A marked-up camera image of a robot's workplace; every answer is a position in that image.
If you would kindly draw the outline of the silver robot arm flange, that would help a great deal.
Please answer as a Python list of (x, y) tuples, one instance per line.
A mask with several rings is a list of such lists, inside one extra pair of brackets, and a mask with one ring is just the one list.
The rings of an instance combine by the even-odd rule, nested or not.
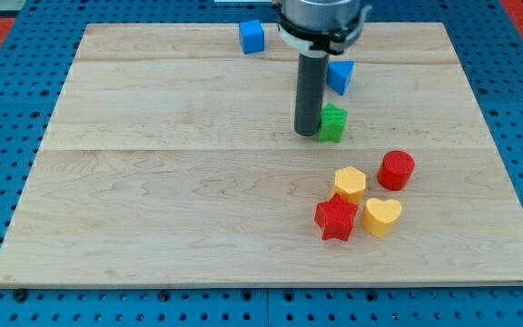
[(284, 0), (279, 36), (309, 58), (342, 55), (360, 38), (371, 11), (361, 0)]

